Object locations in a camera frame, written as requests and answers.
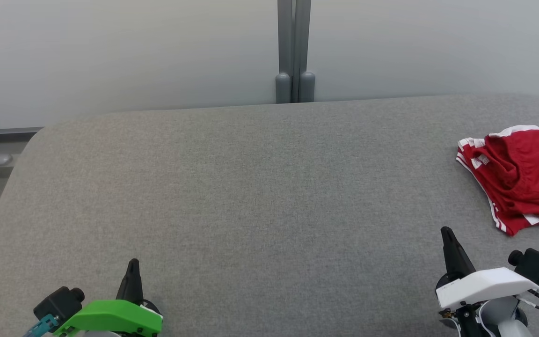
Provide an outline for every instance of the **white partition panel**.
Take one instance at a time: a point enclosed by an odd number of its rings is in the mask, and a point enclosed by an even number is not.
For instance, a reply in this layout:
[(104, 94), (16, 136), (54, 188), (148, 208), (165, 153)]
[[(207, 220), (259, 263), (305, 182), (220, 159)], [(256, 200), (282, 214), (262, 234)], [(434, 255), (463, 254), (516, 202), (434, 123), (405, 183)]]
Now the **white partition panel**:
[(313, 0), (316, 101), (539, 95), (539, 1)]
[(274, 103), (277, 73), (275, 0), (0, 0), (0, 128)]

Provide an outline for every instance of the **red shorts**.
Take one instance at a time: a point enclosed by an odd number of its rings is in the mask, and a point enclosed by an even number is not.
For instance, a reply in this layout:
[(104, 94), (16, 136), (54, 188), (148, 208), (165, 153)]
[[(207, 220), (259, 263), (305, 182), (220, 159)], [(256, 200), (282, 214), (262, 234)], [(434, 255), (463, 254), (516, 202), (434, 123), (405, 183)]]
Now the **red shorts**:
[(539, 128), (516, 125), (459, 141), (458, 162), (488, 196), (496, 228), (515, 235), (539, 224)]

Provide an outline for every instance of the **folded red garment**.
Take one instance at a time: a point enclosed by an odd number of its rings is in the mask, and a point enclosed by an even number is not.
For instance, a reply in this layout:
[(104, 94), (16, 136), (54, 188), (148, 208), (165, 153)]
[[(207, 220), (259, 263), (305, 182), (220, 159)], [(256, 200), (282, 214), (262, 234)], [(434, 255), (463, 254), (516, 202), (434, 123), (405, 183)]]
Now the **folded red garment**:
[(488, 196), (496, 228), (515, 235), (539, 224), (539, 128), (516, 125), (459, 141), (458, 162)]

